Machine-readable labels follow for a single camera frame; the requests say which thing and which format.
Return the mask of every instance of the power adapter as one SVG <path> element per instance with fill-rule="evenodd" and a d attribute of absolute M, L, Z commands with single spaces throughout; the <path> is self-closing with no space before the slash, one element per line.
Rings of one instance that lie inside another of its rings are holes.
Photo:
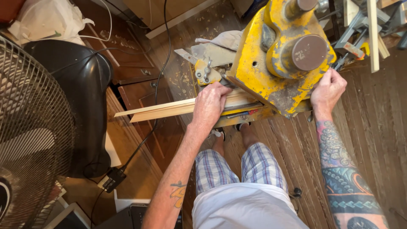
<path fill-rule="evenodd" d="M 122 170 L 113 167 L 98 183 L 98 187 L 111 193 L 125 178 L 126 174 Z"/>

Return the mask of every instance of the hand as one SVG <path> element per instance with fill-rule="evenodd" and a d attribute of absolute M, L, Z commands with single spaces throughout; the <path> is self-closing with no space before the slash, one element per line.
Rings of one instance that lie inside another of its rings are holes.
<path fill-rule="evenodd" d="M 332 120 L 332 109 L 345 91 L 346 80 L 332 68 L 329 68 L 314 86 L 311 104 L 316 120 Z"/>
<path fill-rule="evenodd" d="M 194 118 L 192 126 L 196 131 L 207 136 L 216 124 L 225 108 L 226 95 L 232 89 L 219 82 L 206 86 L 195 99 Z"/>

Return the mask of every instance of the brown cylinder cap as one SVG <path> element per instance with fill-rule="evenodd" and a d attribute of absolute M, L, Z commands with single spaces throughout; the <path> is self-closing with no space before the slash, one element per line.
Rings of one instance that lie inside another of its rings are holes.
<path fill-rule="evenodd" d="M 312 10 L 317 3 L 318 0 L 297 0 L 298 7 L 305 12 Z"/>
<path fill-rule="evenodd" d="M 322 64 L 327 51 L 326 41 L 322 37 L 309 34 L 295 42 L 291 57 L 296 68 L 311 71 Z"/>

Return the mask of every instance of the white cable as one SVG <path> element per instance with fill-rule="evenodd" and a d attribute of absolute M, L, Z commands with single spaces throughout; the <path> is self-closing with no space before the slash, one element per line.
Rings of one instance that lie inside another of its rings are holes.
<path fill-rule="evenodd" d="M 98 37 L 92 37 L 92 36 L 85 36 L 85 35 L 76 35 L 76 36 L 69 36 L 69 37 L 50 37 L 50 38 L 42 38 L 42 39 L 37 39 L 37 40 L 31 40 L 28 38 L 28 36 L 23 33 L 22 36 L 29 40 L 29 41 L 42 41 L 42 40 L 57 40 L 57 39 L 66 39 L 66 38 L 72 38 L 72 37 L 88 37 L 88 38 L 94 38 L 94 39 L 98 39 L 101 41 L 109 41 L 110 40 L 110 36 L 112 35 L 112 14 L 110 13 L 109 8 L 107 7 L 106 3 L 103 0 L 100 0 L 107 8 L 107 11 L 109 12 L 109 17 L 110 17 L 110 32 L 109 32 L 109 37 L 107 38 L 107 40 L 98 38 Z"/>
<path fill-rule="evenodd" d="M 138 27 L 140 27 L 140 28 L 142 28 L 142 29 L 148 29 L 148 28 L 151 26 L 152 22 L 153 22 L 153 15 L 151 14 L 151 0 L 149 0 L 149 2 L 150 2 L 150 24 L 149 24 L 147 27 L 139 26 L 139 25 L 137 25 L 136 23 L 133 23 L 133 22 L 131 22 L 131 21 L 126 21 L 126 22 L 132 23 L 133 25 L 136 25 L 136 26 L 138 26 Z"/>

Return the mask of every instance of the man's left hand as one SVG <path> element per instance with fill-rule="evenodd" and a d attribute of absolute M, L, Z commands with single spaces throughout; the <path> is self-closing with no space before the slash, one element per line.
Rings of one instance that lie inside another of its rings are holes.
<path fill-rule="evenodd" d="M 196 131 L 208 135 L 225 108 L 226 95 L 231 92 L 231 88 L 227 88 L 219 82 L 206 86 L 195 99 L 191 126 Z"/>

